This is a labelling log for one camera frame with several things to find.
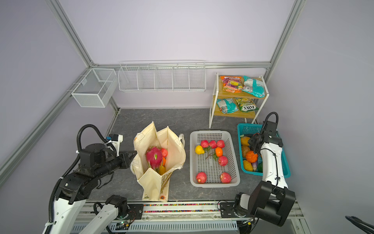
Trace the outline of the orange pumpkin vegetable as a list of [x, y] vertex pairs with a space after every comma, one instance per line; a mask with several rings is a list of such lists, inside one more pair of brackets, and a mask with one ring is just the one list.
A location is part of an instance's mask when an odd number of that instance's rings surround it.
[[256, 163], [258, 161], [258, 154], [255, 154], [253, 151], [248, 151], [245, 154], [245, 159], [250, 163]]

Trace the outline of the pink dragon fruit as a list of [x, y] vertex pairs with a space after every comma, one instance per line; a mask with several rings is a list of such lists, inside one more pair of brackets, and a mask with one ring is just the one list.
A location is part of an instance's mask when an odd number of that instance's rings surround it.
[[157, 147], [149, 148], [146, 151], [146, 159], [148, 162], [149, 167], [154, 169], [155, 171], [159, 169], [160, 165], [163, 162], [162, 152]]

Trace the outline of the yellow pear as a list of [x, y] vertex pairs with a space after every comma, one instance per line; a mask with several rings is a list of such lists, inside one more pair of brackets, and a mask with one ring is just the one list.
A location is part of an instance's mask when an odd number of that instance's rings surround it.
[[166, 172], [166, 169], [163, 165], [160, 165], [157, 172], [162, 176]]

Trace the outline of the cream canvas grocery bag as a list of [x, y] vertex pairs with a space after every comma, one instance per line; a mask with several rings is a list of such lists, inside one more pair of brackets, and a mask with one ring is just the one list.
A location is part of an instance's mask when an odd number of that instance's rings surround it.
[[[186, 161], [184, 135], [177, 136], [169, 127], [158, 131], [152, 122], [133, 141], [137, 155], [131, 163], [131, 171], [143, 187], [143, 201], [167, 202], [169, 181], [175, 170], [180, 170]], [[168, 151], [163, 175], [149, 167], [146, 151], [149, 148], [165, 148]]]

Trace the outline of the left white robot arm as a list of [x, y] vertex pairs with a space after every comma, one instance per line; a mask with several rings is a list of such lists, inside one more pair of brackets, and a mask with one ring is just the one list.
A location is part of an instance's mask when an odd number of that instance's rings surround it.
[[[92, 128], [101, 143], [81, 145], [84, 130]], [[58, 179], [48, 204], [48, 221], [45, 234], [69, 234], [78, 214], [94, 189], [104, 186], [105, 176], [114, 176], [118, 169], [129, 168], [137, 155], [136, 151], [120, 151], [122, 135], [110, 134], [104, 137], [93, 124], [86, 124], [77, 134], [77, 158], [67, 171]]]

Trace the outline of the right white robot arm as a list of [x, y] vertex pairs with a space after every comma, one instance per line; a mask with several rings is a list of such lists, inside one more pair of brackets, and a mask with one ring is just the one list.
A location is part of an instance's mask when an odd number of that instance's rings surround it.
[[279, 227], [286, 222], [296, 196], [283, 173], [283, 142], [277, 132], [278, 122], [278, 113], [269, 113], [260, 132], [250, 137], [250, 150], [263, 159], [262, 181], [251, 195], [238, 193], [234, 202], [218, 202], [222, 218], [261, 219]]

